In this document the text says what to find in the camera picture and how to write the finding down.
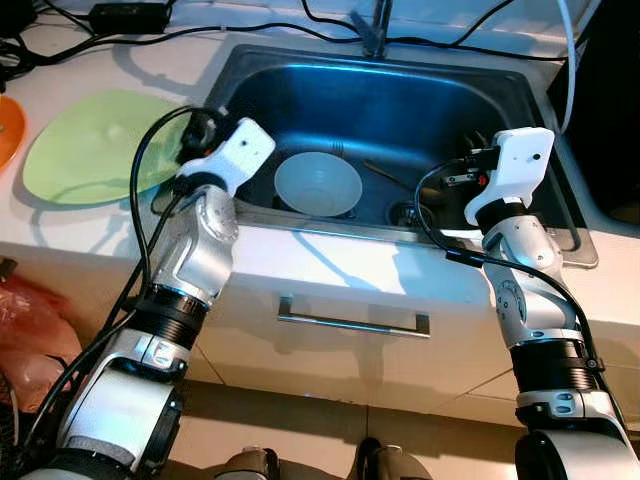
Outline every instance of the tiled floor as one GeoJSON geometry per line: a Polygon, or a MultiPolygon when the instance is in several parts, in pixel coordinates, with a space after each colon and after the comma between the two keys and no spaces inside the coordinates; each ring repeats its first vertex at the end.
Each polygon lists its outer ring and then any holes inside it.
{"type": "Polygon", "coordinates": [[[212,479],[243,447],[274,449],[283,480],[351,478],[367,434],[401,445],[436,480],[514,480],[523,430],[393,410],[187,382],[186,414],[162,479],[212,479]]]}

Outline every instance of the white cable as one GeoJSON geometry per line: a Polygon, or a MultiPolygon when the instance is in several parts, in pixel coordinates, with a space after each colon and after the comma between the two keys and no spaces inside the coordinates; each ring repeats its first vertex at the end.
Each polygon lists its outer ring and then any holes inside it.
{"type": "Polygon", "coordinates": [[[558,7],[562,15],[562,23],[564,25],[565,35],[567,37],[567,56],[568,56],[568,86],[567,86],[567,105],[564,109],[564,119],[560,127],[559,135],[564,134],[571,120],[571,112],[573,110],[573,97],[576,92],[576,42],[573,38],[573,25],[571,23],[571,15],[565,0],[558,0],[558,7]]]}

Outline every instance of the kitchen sink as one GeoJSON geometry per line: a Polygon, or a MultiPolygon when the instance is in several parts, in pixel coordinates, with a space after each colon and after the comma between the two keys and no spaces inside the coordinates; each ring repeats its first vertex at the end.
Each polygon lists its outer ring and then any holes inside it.
{"type": "MultiPolygon", "coordinates": [[[[276,150],[237,193],[241,224],[394,242],[426,242],[419,228],[398,225],[394,205],[411,191],[365,166],[370,162],[413,187],[430,168],[459,158],[470,145],[505,128],[542,126],[519,73],[410,62],[370,61],[273,47],[239,45],[230,54],[205,105],[232,121],[251,117],[276,141],[276,150]],[[357,205],[335,218],[292,211],[278,197],[274,175],[288,157],[332,153],[360,174],[357,205]]],[[[444,173],[462,173],[452,167],[444,173]]],[[[440,179],[431,186],[439,188],[440,179]]],[[[444,188],[432,208],[439,228],[473,236],[464,206],[477,183],[444,188]]],[[[560,162],[552,155],[534,194],[540,216],[564,251],[565,262],[597,264],[597,255],[560,162]]]]}

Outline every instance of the countertop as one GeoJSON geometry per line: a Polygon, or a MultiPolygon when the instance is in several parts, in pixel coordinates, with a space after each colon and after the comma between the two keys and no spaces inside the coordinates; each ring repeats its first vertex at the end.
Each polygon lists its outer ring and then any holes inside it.
{"type": "MultiPolygon", "coordinates": [[[[80,32],[60,25],[38,27],[25,35],[30,47],[43,53],[57,51],[81,38],[80,32]]],[[[100,47],[10,82],[7,95],[22,104],[29,130],[17,158],[0,172],[0,254],[4,244],[47,249],[52,254],[62,250],[136,258],[128,202],[77,208],[56,206],[33,197],[21,180],[28,148],[69,105],[106,89],[145,92],[178,104],[201,104],[225,55],[238,43],[360,53],[359,45],[328,45],[300,35],[204,34],[153,46],[100,47]]],[[[543,116],[550,118],[544,91],[557,66],[411,48],[392,48],[389,58],[520,71],[529,79],[543,116]]],[[[640,327],[640,239],[632,229],[606,226],[585,193],[584,182],[563,139],[558,140],[557,147],[570,183],[577,189],[576,196],[599,255],[596,268],[565,268],[563,277],[589,318],[640,327]]],[[[416,302],[428,299],[434,308],[443,309],[452,304],[476,308],[492,301],[481,272],[448,262],[442,252],[431,247],[241,226],[234,258],[231,284],[281,288],[293,281],[320,291],[323,287],[349,287],[350,298],[362,301],[379,303],[379,295],[383,294],[390,302],[400,297],[416,302]]],[[[640,339],[640,329],[633,331],[640,339]]]]}

